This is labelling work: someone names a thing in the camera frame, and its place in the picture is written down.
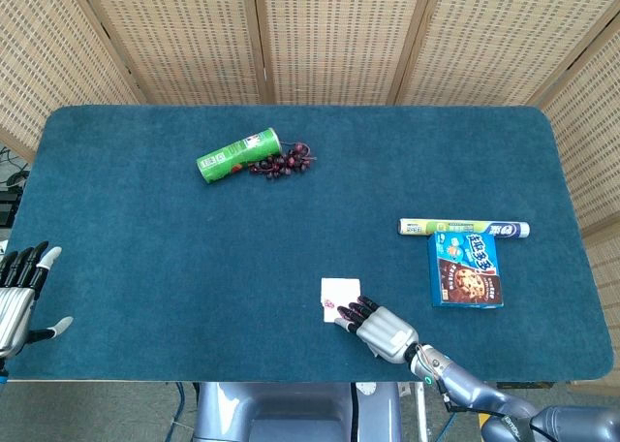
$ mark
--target table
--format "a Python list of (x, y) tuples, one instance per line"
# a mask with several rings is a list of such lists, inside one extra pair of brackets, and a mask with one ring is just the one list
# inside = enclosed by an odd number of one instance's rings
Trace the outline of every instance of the table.
[[(195, 160), (272, 126), (318, 157), (213, 184)], [(430, 304), (425, 237), (401, 217), (521, 220), (497, 249), (506, 306)], [(509, 107), (84, 106), (48, 120), (10, 249), (61, 245), (15, 379), (394, 381), (324, 324), (322, 277), (407, 319), (482, 379), (592, 379), (611, 347), (547, 119)]]

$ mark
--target bunch of grapes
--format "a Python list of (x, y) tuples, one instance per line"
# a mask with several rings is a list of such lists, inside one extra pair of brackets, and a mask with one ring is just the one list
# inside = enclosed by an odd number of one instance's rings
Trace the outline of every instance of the bunch of grapes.
[(292, 173), (305, 173), (315, 159), (310, 156), (310, 146), (299, 142), (293, 143), (286, 155), (268, 156), (259, 163), (251, 164), (249, 169), (250, 174), (263, 174), (268, 179), (276, 179)]

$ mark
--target small white card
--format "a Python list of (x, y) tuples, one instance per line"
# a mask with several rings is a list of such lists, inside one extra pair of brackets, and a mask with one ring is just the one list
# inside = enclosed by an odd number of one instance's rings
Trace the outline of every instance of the small white card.
[(338, 306), (348, 306), (357, 301), (361, 295), (359, 279), (321, 279), (321, 305), (323, 306), (323, 321), (333, 323), (340, 317)]

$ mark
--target robotic arm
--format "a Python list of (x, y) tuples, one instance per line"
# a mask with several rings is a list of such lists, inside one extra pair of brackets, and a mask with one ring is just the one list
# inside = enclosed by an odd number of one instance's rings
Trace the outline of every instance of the robotic arm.
[(68, 316), (51, 328), (30, 331), (30, 319), (47, 274), (61, 252), (56, 246), (42, 258), (46, 248), (44, 241), (21, 253), (9, 253), (0, 261), (0, 392), (9, 375), (4, 367), (7, 359), (26, 344), (60, 335), (73, 321)]
[(528, 401), (484, 384), (443, 353), (419, 342), (416, 330), (367, 297), (340, 306), (336, 324), (355, 333), (375, 357), (406, 363), (428, 385), (436, 384), (446, 409), (486, 413), (485, 442), (618, 442), (620, 414), (607, 408), (553, 406), (539, 412)]

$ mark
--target green chips can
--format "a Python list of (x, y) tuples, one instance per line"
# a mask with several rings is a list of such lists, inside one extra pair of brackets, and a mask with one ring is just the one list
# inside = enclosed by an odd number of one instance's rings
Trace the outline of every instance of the green chips can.
[(270, 154), (280, 154), (282, 146), (271, 127), (198, 158), (196, 164), (204, 180), (212, 182), (234, 174), (248, 163), (256, 163)]

